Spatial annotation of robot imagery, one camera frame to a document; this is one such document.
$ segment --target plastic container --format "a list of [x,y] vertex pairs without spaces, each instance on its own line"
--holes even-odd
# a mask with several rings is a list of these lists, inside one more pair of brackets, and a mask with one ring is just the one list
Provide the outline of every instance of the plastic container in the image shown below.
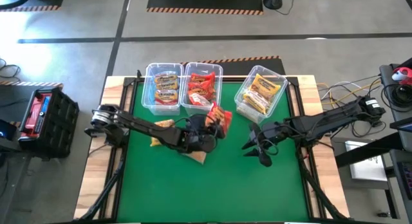
[[191,80],[192,73],[197,73],[200,75],[208,75],[212,72],[215,73],[214,78],[214,90],[216,91],[215,95],[216,98],[212,101],[216,101],[216,103],[220,104],[220,94],[221,94],[221,84],[223,80],[223,68],[216,64],[205,64],[205,63],[197,63],[197,62],[190,62],[186,65],[185,76],[183,80],[182,86],[182,93],[180,94],[180,101],[182,102],[182,106],[186,109],[186,112],[189,116],[195,114],[207,114],[212,106],[195,106],[192,105],[189,95],[187,91],[189,87],[187,84]]
[[[155,75],[165,71],[174,71],[178,75],[178,103],[173,106],[155,104]],[[179,115],[180,114],[180,93],[182,91],[183,66],[175,63],[152,63],[146,68],[146,77],[143,86],[143,107],[149,109],[154,115]]]
[[[270,82],[281,86],[279,91],[277,91],[277,93],[272,97],[270,101],[270,107],[268,108],[268,111],[265,115],[260,113],[259,111],[256,111],[252,106],[242,102],[243,94],[250,87],[250,85],[252,85],[257,73]],[[234,101],[236,103],[236,111],[240,115],[247,117],[251,121],[260,124],[264,119],[270,117],[273,114],[275,107],[279,102],[279,99],[281,98],[283,92],[285,92],[287,84],[287,79],[282,75],[275,73],[272,70],[268,70],[263,66],[254,66],[234,97]]]

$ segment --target green table surface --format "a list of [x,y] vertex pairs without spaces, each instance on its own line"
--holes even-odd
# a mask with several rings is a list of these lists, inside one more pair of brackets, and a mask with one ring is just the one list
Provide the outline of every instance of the green table surface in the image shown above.
[[[226,139],[207,155],[204,165],[151,139],[132,132],[119,203],[119,222],[235,222],[307,221],[294,142],[281,142],[273,165],[263,167],[256,157],[242,156],[251,123],[236,113],[234,96],[241,83],[224,83],[223,109],[233,112]],[[143,86],[136,93],[134,116],[151,122],[187,117],[154,116],[141,105]],[[264,120],[289,117],[284,94],[274,114]]]

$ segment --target wooden table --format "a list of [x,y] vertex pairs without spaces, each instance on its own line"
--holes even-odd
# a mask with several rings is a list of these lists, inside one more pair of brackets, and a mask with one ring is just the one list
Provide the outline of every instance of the wooden table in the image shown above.
[[[322,104],[317,92],[315,77],[313,75],[289,75],[288,77],[297,77],[299,80],[299,88],[303,101],[304,113],[306,115],[316,115],[322,113]],[[102,95],[101,104],[120,104],[120,98],[123,90],[123,83],[125,77],[112,76],[108,77],[104,85],[104,92]],[[295,114],[299,114],[297,108],[296,97],[292,94],[294,101]],[[131,92],[126,96],[126,105],[129,107],[131,101]],[[330,144],[330,139],[324,137],[322,142]],[[104,138],[95,138],[91,142],[90,150],[92,151],[104,143]],[[318,144],[313,148],[314,158],[316,162],[317,174],[319,182],[324,193],[329,197],[330,201],[337,207],[340,213],[349,216],[348,206],[343,193],[341,179],[339,177],[338,168],[336,166],[333,150],[324,145]],[[74,218],[81,217],[87,212],[89,207],[95,202],[99,194],[102,192],[104,182],[107,174],[108,163],[110,157],[110,147],[104,147],[99,151],[94,152],[87,161],[84,171],[83,181],[79,192],[79,198],[75,209]],[[110,217],[115,188],[112,189],[109,195],[108,206],[106,207],[105,217]],[[314,216],[319,217],[319,210],[317,207],[317,200],[315,193],[310,188],[310,197]]]

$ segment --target floor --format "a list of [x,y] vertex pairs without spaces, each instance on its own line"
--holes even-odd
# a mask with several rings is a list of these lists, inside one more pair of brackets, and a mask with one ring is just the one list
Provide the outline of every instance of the floor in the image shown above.
[[[315,75],[331,85],[377,75],[380,65],[411,57],[412,9],[406,0],[295,0],[288,16],[271,10],[262,16],[147,13],[146,3],[64,0],[55,12],[0,12],[0,58],[20,65],[22,81],[62,82],[80,106],[70,156],[32,160],[10,223],[72,219],[90,142],[83,130],[106,76],[144,73],[152,62],[280,55],[286,74]],[[284,0],[282,10],[290,5]],[[393,118],[388,112],[382,120]],[[339,136],[352,137],[350,130]],[[345,188],[345,195],[357,220],[407,223],[402,208],[401,220],[375,216],[388,210],[383,191]]]

